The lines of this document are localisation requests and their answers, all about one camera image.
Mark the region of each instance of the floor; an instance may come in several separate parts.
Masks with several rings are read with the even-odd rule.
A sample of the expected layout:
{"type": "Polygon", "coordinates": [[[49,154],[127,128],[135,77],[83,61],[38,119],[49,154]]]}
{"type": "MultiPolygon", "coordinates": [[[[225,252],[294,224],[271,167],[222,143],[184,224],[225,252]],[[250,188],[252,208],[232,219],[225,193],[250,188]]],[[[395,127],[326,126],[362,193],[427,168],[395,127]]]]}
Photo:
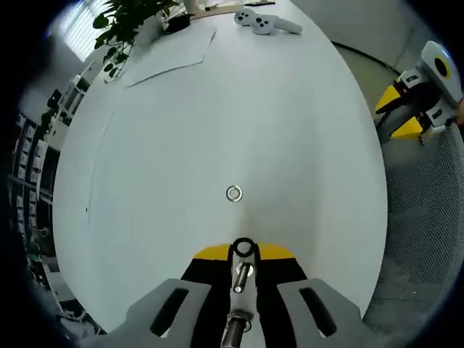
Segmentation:
{"type": "Polygon", "coordinates": [[[355,76],[370,112],[374,114],[378,100],[398,75],[360,54],[339,47],[337,49],[355,76]]]}

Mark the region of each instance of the metal ring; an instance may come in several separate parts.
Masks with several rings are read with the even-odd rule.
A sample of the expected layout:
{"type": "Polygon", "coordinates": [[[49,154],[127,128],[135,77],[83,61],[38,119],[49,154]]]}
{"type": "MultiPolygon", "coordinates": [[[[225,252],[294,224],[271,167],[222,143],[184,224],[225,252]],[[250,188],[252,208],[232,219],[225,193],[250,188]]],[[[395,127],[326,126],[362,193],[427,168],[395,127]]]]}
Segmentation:
{"type": "Polygon", "coordinates": [[[238,202],[242,197],[244,193],[241,190],[240,186],[237,185],[232,185],[227,188],[227,191],[225,192],[225,196],[227,199],[231,202],[238,202]]]}
{"type": "Polygon", "coordinates": [[[237,310],[235,312],[229,313],[227,317],[227,324],[229,324],[229,321],[231,321],[231,319],[245,320],[244,334],[252,329],[253,315],[251,315],[250,313],[244,312],[243,310],[237,310]]]}
{"type": "Polygon", "coordinates": [[[237,256],[240,256],[240,257],[248,257],[248,256],[252,256],[253,253],[254,253],[254,248],[255,248],[255,244],[253,242],[253,240],[251,240],[250,238],[247,238],[247,237],[241,237],[237,240],[234,241],[234,243],[232,244],[232,251],[236,253],[237,256]],[[248,243],[249,244],[249,249],[247,252],[241,252],[239,250],[239,244],[240,243],[248,243]]]}

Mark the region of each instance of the green leaf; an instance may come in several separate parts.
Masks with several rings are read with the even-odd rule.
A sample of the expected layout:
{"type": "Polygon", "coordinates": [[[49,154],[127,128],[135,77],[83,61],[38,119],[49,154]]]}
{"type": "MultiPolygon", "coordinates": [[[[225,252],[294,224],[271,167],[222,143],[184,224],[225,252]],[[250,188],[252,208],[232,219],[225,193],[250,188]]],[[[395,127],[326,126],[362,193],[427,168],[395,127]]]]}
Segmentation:
{"type": "Polygon", "coordinates": [[[116,64],[124,62],[127,58],[129,58],[129,56],[126,53],[119,53],[116,56],[116,64]]]}
{"type": "Polygon", "coordinates": [[[113,68],[113,64],[109,63],[106,67],[103,68],[103,71],[108,72],[113,68]]]}
{"type": "Polygon", "coordinates": [[[138,32],[132,28],[121,28],[121,31],[116,34],[116,41],[132,43],[137,34],[138,32]]]}
{"type": "Polygon", "coordinates": [[[115,54],[117,51],[116,47],[112,47],[111,49],[108,50],[107,56],[111,57],[113,54],[115,54]]]}
{"type": "Polygon", "coordinates": [[[99,48],[102,47],[103,45],[104,45],[103,40],[101,40],[101,39],[96,39],[96,40],[95,40],[94,49],[99,49],[99,48]]]}
{"type": "Polygon", "coordinates": [[[116,35],[115,31],[113,28],[105,31],[102,33],[98,38],[96,38],[97,41],[103,41],[108,44],[108,41],[111,40],[114,36],[116,35]]]}
{"type": "Polygon", "coordinates": [[[106,13],[111,13],[111,12],[114,12],[116,10],[117,10],[117,5],[113,5],[109,9],[107,9],[106,11],[103,11],[102,14],[105,15],[106,13]]]}
{"type": "Polygon", "coordinates": [[[117,71],[117,68],[114,68],[113,70],[111,70],[109,72],[109,76],[112,78],[115,75],[116,71],[117,71]]]}
{"type": "Polygon", "coordinates": [[[94,20],[94,28],[95,29],[103,29],[109,23],[108,18],[105,18],[104,14],[99,14],[94,20]]]}

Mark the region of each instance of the paper sheet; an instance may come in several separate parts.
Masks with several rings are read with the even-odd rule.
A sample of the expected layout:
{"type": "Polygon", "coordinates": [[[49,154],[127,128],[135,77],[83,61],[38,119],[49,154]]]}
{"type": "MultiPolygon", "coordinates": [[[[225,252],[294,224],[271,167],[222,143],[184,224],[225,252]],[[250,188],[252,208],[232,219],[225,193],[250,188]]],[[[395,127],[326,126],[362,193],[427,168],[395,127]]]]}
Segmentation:
{"type": "Polygon", "coordinates": [[[194,22],[177,33],[161,37],[124,74],[124,86],[134,86],[159,74],[203,62],[215,33],[214,25],[194,22]]]}

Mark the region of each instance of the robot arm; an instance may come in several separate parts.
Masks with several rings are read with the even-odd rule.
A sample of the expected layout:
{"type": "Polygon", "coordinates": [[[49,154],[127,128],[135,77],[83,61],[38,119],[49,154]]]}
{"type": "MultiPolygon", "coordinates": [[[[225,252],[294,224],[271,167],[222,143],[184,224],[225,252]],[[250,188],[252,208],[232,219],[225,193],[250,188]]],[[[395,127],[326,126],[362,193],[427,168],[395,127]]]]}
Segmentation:
{"type": "Polygon", "coordinates": [[[422,139],[441,133],[456,121],[463,100],[457,68],[447,51],[429,41],[420,62],[389,86],[376,107],[382,115],[377,132],[382,144],[391,138],[422,139]]]}
{"type": "Polygon", "coordinates": [[[202,250],[181,280],[169,279],[138,300],[121,326],[90,347],[239,348],[252,330],[251,307],[267,348],[372,347],[377,336],[359,309],[320,279],[308,280],[290,251],[240,240],[249,243],[248,252],[237,243],[202,250]],[[240,308],[233,297],[243,296],[252,275],[256,303],[240,308]]]}

